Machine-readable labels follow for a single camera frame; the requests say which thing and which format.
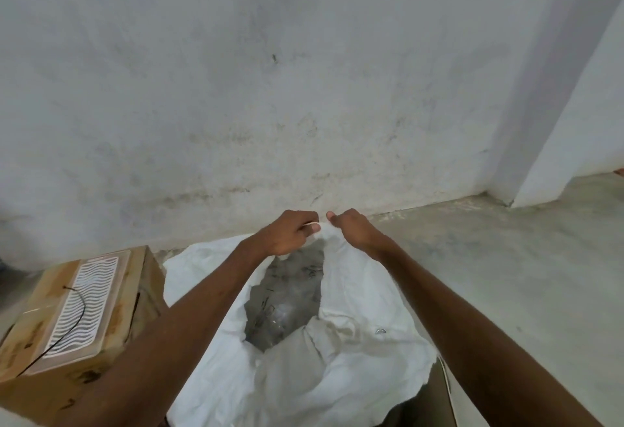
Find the white wavy pattern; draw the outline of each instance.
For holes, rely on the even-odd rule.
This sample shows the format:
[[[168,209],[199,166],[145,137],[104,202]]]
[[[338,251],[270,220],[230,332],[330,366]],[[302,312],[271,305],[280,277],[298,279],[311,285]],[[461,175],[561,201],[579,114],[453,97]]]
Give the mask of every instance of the white wavy pattern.
[[[117,270],[119,257],[87,261],[80,266],[78,274],[74,280],[74,289],[80,292],[85,300],[87,308],[85,309],[82,320],[71,331],[68,336],[56,345],[53,349],[43,356],[43,358],[52,358],[53,356],[65,355],[66,353],[80,350],[89,346],[96,339],[106,299],[111,292],[111,286]],[[61,310],[54,330],[48,340],[47,350],[55,344],[59,338],[65,335],[76,323],[76,320],[82,313],[82,300],[76,291],[70,291],[65,301],[65,305]]]

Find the white sack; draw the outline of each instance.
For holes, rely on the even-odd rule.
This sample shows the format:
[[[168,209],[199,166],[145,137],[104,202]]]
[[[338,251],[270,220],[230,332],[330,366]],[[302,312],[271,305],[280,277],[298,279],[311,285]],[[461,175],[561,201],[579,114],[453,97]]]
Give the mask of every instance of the white sack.
[[[175,303],[247,236],[169,259],[165,301]],[[244,341],[244,304],[272,258],[263,261],[169,410],[174,427],[370,427],[425,384],[436,351],[386,269],[330,224],[308,243],[316,239],[325,240],[318,317],[264,353]]]

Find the hand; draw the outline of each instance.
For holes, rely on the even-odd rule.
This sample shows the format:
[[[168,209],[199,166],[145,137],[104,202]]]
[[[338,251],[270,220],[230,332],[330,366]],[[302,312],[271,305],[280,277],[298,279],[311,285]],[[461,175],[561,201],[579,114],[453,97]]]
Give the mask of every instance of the hand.
[[[355,209],[336,215],[331,210],[327,212],[327,219],[331,224],[343,231],[344,239],[351,246],[363,251],[373,259],[378,259],[378,253],[389,245],[392,240],[375,228],[368,218]]]
[[[312,222],[318,222],[318,213],[286,210],[249,239],[256,242],[266,256],[287,255],[301,248],[308,236],[321,230],[318,223]]]

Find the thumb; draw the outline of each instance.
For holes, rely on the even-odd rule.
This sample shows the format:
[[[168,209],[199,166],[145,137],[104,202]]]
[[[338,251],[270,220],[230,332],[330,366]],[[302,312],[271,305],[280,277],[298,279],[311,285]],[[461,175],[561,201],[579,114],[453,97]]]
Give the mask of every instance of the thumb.
[[[299,231],[304,237],[308,238],[308,236],[320,232],[321,226],[319,224],[306,224],[299,228]]]
[[[331,222],[333,226],[336,228],[340,228],[339,217],[331,210],[327,212],[327,219]]]

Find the right arm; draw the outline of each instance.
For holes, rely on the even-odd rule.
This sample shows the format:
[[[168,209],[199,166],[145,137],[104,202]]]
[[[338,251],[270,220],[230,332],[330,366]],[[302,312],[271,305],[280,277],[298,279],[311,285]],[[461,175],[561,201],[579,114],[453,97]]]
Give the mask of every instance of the right arm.
[[[527,352],[357,210],[328,212],[327,217],[352,246],[386,267],[492,427],[601,427]]]

